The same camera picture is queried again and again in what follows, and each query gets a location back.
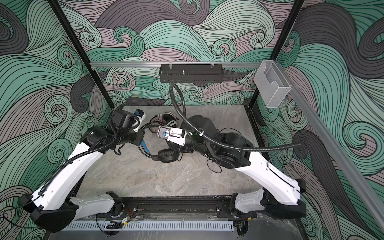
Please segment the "black blue headphones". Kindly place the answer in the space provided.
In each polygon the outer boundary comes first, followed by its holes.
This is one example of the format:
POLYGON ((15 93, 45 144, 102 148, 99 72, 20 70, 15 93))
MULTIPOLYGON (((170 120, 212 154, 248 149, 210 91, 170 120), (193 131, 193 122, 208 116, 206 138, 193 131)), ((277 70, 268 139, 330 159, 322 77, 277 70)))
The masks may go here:
MULTIPOLYGON (((147 124, 144 124, 142 127, 140 127, 140 130, 145 130, 145 129, 154 128, 154 127, 162 127, 162 126, 166 126, 166 124, 162 122, 156 122, 156 121, 149 122, 147 124)), ((180 157, 180 153, 172 149, 164 149, 159 151, 157 155, 152 155, 150 151, 146 149, 144 141, 142 141, 142 143, 138 146, 138 149, 145 157, 153 161, 159 161, 164 164, 175 162, 180 157)))

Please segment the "white black headphones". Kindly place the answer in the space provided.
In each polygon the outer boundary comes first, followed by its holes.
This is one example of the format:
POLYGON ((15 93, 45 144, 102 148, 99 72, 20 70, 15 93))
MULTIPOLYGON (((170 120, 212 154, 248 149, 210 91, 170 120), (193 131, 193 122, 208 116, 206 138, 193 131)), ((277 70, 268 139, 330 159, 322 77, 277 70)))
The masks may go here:
POLYGON ((150 132, 153 134, 156 134, 159 130, 159 127, 162 126, 168 126, 171 128, 177 128, 177 116, 171 112, 165 112, 164 114, 157 114, 154 115, 150 120, 150 126, 149 128, 150 132))

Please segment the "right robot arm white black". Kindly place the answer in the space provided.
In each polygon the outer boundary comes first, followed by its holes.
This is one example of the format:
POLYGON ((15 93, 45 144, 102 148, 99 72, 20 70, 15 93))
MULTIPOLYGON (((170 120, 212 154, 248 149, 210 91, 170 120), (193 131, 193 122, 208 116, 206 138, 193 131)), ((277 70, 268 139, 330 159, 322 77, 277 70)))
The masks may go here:
POLYGON ((221 133, 209 118, 201 115, 187 118, 184 96, 175 84, 170 85, 169 94, 183 120, 181 128, 171 129, 166 136, 169 142, 194 150, 221 168, 244 173, 262 186, 252 193, 233 194, 229 207, 233 216, 243 218, 258 211, 280 219, 306 216, 306 204, 302 200, 305 181, 288 177, 262 155, 263 152, 300 148, 300 144, 254 147, 239 133, 221 133))

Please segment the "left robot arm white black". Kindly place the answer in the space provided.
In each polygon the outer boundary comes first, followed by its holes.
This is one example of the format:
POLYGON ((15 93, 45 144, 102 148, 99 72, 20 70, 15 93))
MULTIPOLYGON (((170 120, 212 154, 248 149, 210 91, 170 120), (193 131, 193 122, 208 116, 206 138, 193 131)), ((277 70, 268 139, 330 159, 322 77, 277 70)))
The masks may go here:
POLYGON ((22 208, 30 213, 35 225, 51 233, 57 233, 72 221, 84 217, 107 214, 118 218, 123 213, 123 200, 114 192, 90 198, 74 198, 69 194, 88 169, 108 150, 117 154, 129 143, 139 146, 144 138, 140 128, 145 113, 114 110, 108 124, 93 126, 80 138, 69 158, 32 194, 19 199, 22 208))

